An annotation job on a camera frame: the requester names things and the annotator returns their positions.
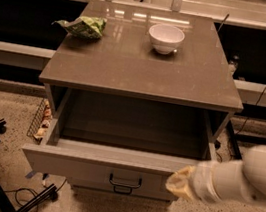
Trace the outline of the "white and yellow gripper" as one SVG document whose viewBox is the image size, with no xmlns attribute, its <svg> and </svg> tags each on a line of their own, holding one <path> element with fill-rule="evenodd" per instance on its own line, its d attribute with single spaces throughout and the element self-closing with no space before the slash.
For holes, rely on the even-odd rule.
<svg viewBox="0 0 266 212">
<path fill-rule="evenodd" d="M 217 165 L 216 161 L 202 161 L 195 167 L 186 166 L 167 178 L 166 189 L 179 198 L 190 201 L 194 199 L 194 193 L 198 200 L 215 204 L 221 200 L 213 182 Z"/>
</svg>

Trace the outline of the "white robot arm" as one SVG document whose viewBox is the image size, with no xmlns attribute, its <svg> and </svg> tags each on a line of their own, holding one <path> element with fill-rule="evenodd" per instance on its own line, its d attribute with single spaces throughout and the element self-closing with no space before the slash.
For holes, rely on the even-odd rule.
<svg viewBox="0 0 266 212">
<path fill-rule="evenodd" d="M 241 160 L 186 166 L 171 174 L 165 186 L 171 194 L 187 200 L 266 206 L 266 145 L 249 148 Z"/>
</svg>

